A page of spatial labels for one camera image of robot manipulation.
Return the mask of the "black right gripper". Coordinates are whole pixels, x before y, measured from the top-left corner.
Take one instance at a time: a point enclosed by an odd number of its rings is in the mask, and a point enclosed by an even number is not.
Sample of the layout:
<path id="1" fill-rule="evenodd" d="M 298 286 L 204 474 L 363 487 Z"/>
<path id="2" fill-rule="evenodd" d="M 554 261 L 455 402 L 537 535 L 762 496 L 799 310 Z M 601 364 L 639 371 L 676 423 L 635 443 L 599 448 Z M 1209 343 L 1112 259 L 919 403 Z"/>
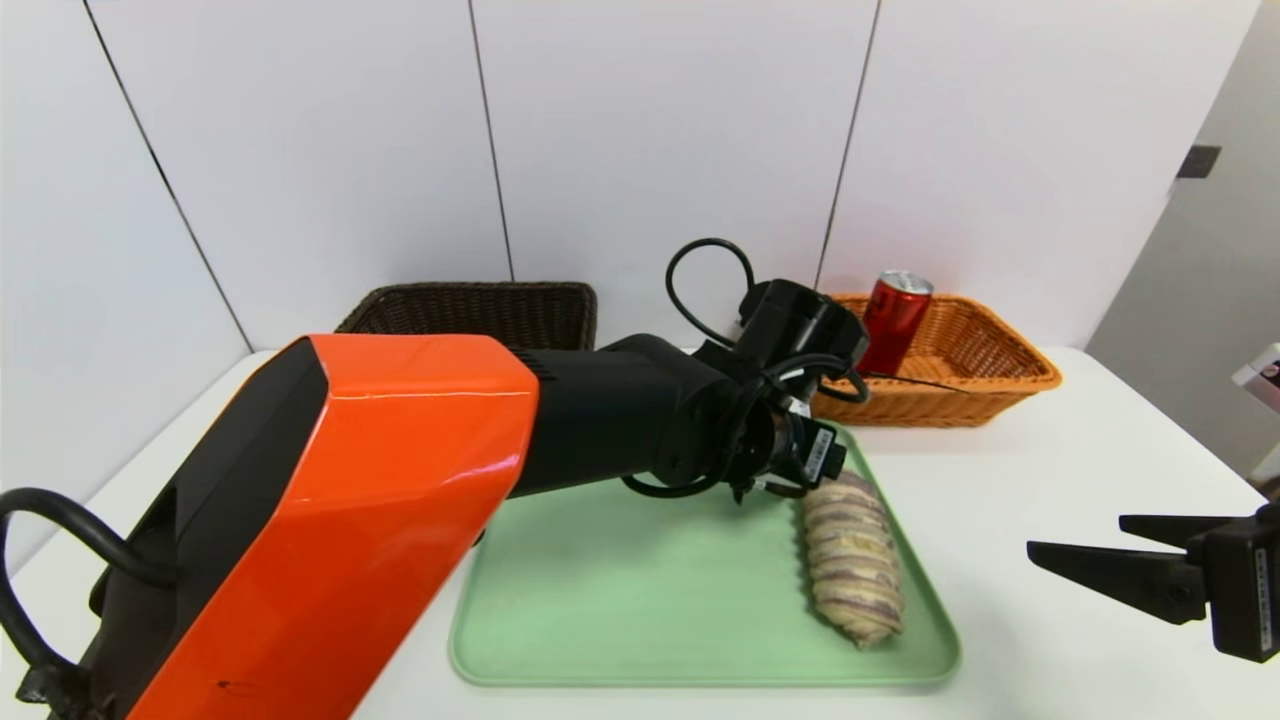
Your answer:
<path id="1" fill-rule="evenodd" d="M 1212 626 L 1220 653 L 1266 664 L 1277 656 L 1277 503 L 1242 518 L 1121 515 L 1119 529 L 1180 553 L 1027 542 L 1038 568 L 1172 625 Z"/>

